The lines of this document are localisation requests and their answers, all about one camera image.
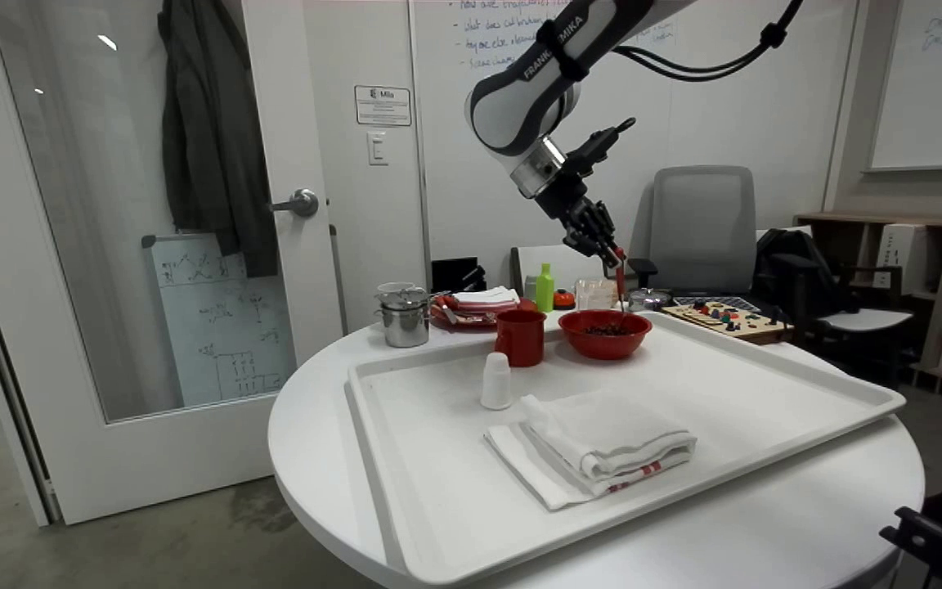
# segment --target gray chair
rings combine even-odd
[[[647,203],[655,287],[751,293],[754,186],[744,168],[668,168]]]

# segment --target hanging coat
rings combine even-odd
[[[164,163],[176,229],[212,232],[247,274],[277,272],[245,37],[218,0],[166,0]]]

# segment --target paper sign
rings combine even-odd
[[[394,85],[355,85],[353,113],[364,127],[410,127],[412,126],[410,88],[394,88]]]

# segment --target whiteboard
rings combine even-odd
[[[466,95],[477,78],[513,64],[561,5],[410,0],[410,7],[428,251],[477,255],[491,281],[511,281],[511,250],[557,247],[561,229],[537,203],[519,201],[506,168],[477,144]],[[699,0],[629,44],[714,67],[751,49],[780,7],[786,0]],[[619,57],[595,67],[557,144],[572,152],[591,130],[637,119],[588,179],[632,255],[643,250],[642,201],[661,168],[749,168],[758,227],[822,209],[852,13],[857,0],[803,5],[779,52],[711,85],[668,83]]]
[[[293,374],[282,280],[245,280],[212,235],[151,243],[184,407],[273,394]]]
[[[901,0],[874,171],[942,171],[942,0]]]

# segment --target food tray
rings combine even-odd
[[[841,440],[901,407],[893,391],[796,365],[664,313],[623,365],[546,339],[540,367],[513,370],[523,397],[642,391],[693,429],[689,466],[548,514],[488,446],[516,408],[477,407],[491,340],[410,349],[351,370],[347,398],[365,458],[386,560],[422,586],[451,586],[619,526],[672,501]]]
[[[685,324],[696,324],[725,339],[739,339],[739,340],[754,340],[754,345],[768,345],[768,340],[792,334],[792,324],[786,320],[764,319],[763,312],[721,304],[721,300],[669,304],[661,312]]]
[[[519,304],[462,304],[446,293],[433,298],[428,319],[441,330],[474,334],[474,330],[496,330],[496,313],[513,307]]]

